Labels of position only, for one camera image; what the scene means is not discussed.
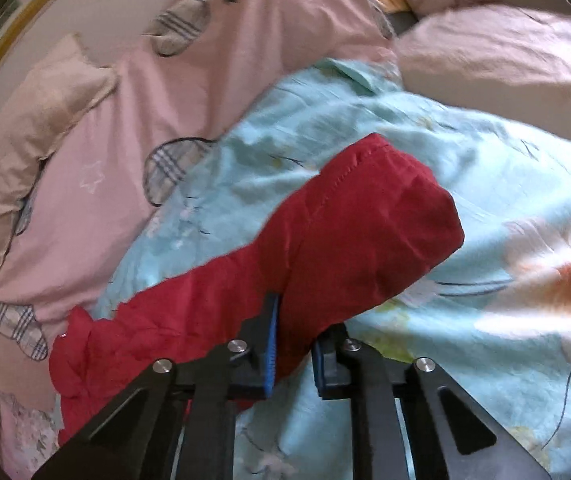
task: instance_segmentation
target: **bed sheet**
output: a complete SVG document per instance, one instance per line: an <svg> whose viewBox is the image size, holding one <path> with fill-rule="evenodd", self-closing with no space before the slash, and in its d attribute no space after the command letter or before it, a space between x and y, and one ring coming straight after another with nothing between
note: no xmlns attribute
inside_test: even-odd
<svg viewBox="0 0 571 480"><path fill-rule="evenodd" d="M409 94L381 66L324 60L268 92L159 209L93 315L109 318L137 291L248 243L315 168L371 132L433 171L466 241L400 296L349 321L351 334L390 358L433 357L554 479L569 478L571 142ZM232 171L233 143L289 168L288 177L271 187L249 179L224 203L199 200ZM348 404L321 401L303 363L239 416L235 478L348 479L349 425Z"/></svg>

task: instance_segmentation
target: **red fabric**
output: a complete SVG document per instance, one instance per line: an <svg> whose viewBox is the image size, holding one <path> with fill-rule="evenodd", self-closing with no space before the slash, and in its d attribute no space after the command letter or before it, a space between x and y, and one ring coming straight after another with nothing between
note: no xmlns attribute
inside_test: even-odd
<svg viewBox="0 0 571 480"><path fill-rule="evenodd" d="M450 195L378 134L351 145L288 197L250 245L159 283L113 320L72 310L50 357L62 444L158 358L201 358L283 294L277 377L313 339L400 293L463 243Z"/></svg>

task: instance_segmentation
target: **blue blanket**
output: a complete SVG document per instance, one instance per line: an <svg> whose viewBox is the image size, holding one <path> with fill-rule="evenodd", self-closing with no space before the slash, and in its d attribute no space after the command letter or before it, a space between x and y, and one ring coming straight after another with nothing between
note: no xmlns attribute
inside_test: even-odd
<svg viewBox="0 0 571 480"><path fill-rule="evenodd" d="M350 320L351 335L398 360L431 356L554 478L569 478L571 142L404 92L387 67L323 60L282 80L185 175L92 316L247 244L317 168L372 132L431 168L466 241ZM235 479L349 479L350 450L348 404L321 401L305 362L239 416Z"/></svg>

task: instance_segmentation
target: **bed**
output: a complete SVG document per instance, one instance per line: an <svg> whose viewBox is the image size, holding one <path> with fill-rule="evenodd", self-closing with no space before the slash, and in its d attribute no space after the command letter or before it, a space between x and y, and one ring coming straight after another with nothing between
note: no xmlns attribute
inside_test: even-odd
<svg viewBox="0 0 571 480"><path fill-rule="evenodd" d="M429 168L465 242L435 238L441 251L415 278L425 276L346 311L350 333L387 357L433 357L555 478L570 478L571 120L550 121L541 103L563 96L557 115L571 117L571 63L517 80L520 65L501 72L487 44L544 31L547 50L510 46L558 68L571 12L409 2L175 0L115 67L93 66L69 37L31 73L0 119L0 161L18 154L20 174L0 182L0 457L13 478L132 378L112 366L97 380L115 343L96 327L126 326L141 294L251 244L280 204L373 132ZM395 38L396 13L422 20ZM482 18L503 28L473 28ZM324 41L312 41L320 28ZM452 40L475 31L474 44ZM44 81L69 90L54 102L44 91L38 120L25 118L48 134L8 148L16 108ZM493 108L507 90L532 104ZM286 375L238 418L235 478L350 478L349 407L318 399L307 359Z"/></svg>

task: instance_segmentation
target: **blue floral fabric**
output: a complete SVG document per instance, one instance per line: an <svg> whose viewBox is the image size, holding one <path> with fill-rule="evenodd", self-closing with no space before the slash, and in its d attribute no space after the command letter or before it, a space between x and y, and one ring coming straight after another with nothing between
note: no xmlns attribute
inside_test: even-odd
<svg viewBox="0 0 571 480"><path fill-rule="evenodd" d="M378 132L431 168L466 240L350 320L351 335L391 358L432 357L554 479L568 479L571 142L404 92L394 74L323 60L282 80L188 170L92 315L109 318L136 292L247 244L317 168ZM349 405L318 398L309 362L241 414L237 433L235 479L351 478Z"/></svg>

